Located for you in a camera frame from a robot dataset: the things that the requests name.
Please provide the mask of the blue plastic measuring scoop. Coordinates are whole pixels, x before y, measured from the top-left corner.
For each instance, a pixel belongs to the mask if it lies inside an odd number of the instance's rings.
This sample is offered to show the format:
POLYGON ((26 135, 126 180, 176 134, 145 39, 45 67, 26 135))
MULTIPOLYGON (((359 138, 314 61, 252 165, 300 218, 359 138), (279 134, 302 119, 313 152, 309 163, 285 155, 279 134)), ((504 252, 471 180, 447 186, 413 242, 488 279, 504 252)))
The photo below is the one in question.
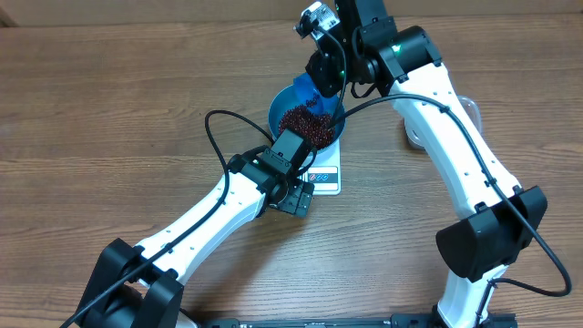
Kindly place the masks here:
POLYGON ((308 73, 303 73, 293 80, 292 89, 298 100, 314 115, 322 115, 324 110, 322 95, 308 73))

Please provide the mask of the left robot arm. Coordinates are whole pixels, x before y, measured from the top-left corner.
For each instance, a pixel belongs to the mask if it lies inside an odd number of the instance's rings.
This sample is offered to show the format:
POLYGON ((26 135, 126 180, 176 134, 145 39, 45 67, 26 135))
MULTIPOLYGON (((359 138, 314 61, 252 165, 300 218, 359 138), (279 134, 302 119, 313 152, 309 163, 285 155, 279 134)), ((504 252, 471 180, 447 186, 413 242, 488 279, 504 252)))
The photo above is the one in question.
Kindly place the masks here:
POLYGON ((271 207, 304 217, 313 185, 298 161, 258 147, 234 156, 199 203, 164 230, 131 246, 115 239, 100 253, 76 312, 80 327, 194 327, 181 309, 197 268, 242 225, 271 207))

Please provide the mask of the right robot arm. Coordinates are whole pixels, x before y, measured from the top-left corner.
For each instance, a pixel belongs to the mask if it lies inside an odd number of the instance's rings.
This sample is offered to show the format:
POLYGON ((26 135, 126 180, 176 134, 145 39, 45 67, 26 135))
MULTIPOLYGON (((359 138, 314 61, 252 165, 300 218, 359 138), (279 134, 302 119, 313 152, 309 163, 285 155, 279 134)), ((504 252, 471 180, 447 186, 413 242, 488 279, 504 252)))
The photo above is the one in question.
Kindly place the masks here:
POLYGON ((458 222, 436 234, 448 267, 445 292, 422 322, 430 327, 513 327, 487 310, 507 268, 532 241, 547 210, 524 189, 462 107, 442 56, 420 26, 398 29, 380 1, 316 2, 295 27, 318 49, 306 71, 324 97, 369 84, 404 118, 445 182, 458 222))

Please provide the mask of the white digital kitchen scale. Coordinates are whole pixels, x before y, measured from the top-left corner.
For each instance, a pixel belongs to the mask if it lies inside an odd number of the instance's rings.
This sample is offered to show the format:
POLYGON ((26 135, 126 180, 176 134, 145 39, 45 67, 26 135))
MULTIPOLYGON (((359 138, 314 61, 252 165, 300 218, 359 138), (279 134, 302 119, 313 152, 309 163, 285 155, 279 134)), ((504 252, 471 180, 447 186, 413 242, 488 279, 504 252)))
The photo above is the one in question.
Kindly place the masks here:
POLYGON ((336 196, 342 189, 341 146, 336 139, 326 149, 320 149, 311 167, 301 176, 314 185, 314 195, 336 196))

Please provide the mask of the blue metal bowl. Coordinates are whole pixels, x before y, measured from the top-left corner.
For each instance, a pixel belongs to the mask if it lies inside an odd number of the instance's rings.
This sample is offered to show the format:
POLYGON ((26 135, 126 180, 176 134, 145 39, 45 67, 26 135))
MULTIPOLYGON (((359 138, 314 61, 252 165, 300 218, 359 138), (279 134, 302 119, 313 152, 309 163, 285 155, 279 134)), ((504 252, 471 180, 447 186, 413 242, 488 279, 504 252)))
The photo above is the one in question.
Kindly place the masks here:
MULTIPOLYGON (((323 105, 324 105, 324 113, 329 113, 332 115, 332 119, 339 117, 341 114, 344 113, 344 107, 340 107, 336 109, 336 103, 338 100, 337 96, 332 98, 323 98, 323 105)), ((270 109, 268 112, 268 126, 270 133, 272 136, 277 139, 279 136, 279 123, 281 118, 283 117, 284 113, 289 109, 294 108, 295 106, 300 105, 301 102, 296 97, 292 85, 285 87, 282 91, 280 91, 275 98, 272 100, 270 109)), ((343 122, 338 123, 335 125, 332 130, 334 132, 334 138, 332 143, 336 140, 341 138, 343 131, 345 129, 345 124, 343 122)))

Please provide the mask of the red beans in bowl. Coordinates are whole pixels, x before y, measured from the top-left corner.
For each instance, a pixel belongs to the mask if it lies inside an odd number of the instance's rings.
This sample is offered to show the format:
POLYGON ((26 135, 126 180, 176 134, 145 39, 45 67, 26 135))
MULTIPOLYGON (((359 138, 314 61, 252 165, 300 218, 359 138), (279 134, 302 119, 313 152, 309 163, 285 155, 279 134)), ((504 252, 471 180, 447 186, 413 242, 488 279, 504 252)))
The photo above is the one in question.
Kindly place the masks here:
POLYGON ((314 114, 315 98, 306 100, 303 104, 286 111, 279 123, 280 135, 285 129, 293 130, 306 137, 317 149, 325 149, 332 144, 334 132, 328 127, 332 121, 329 113, 314 114))

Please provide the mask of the clear plastic food container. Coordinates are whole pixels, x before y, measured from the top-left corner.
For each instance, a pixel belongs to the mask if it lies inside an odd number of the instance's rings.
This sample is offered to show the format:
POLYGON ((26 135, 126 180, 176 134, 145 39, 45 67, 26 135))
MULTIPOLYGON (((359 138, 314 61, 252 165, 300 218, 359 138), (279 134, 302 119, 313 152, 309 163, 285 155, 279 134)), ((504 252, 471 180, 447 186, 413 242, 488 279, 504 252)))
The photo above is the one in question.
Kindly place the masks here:
MULTIPOLYGON (((478 105, 474 102, 473 99, 466 96, 458 96, 457 99, 461 104, 462 108, 465 110, 466 114, 470 117, 477 131, 479 133, 482 133, 483 132, 482 117, 478 105)), ((404 122, 404 130, 409 145, 413 149, 424 150, 424 146, 421 140, 418 138, 414 130, 410 127, 410 125, 406 121, 404 122)))

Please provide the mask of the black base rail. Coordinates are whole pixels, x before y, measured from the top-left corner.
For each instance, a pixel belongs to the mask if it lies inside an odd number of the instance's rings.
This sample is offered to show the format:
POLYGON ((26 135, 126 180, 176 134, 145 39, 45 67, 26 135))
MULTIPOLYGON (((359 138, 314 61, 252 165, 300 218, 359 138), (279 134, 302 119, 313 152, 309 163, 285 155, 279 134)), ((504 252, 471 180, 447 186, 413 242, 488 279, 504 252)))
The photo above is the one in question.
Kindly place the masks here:
POLYGON ((301 319, 240 321, 215 319, 195 322, 201 328, 438 328, 446 324, 435 313, 393 314, 390 318, 301 319))

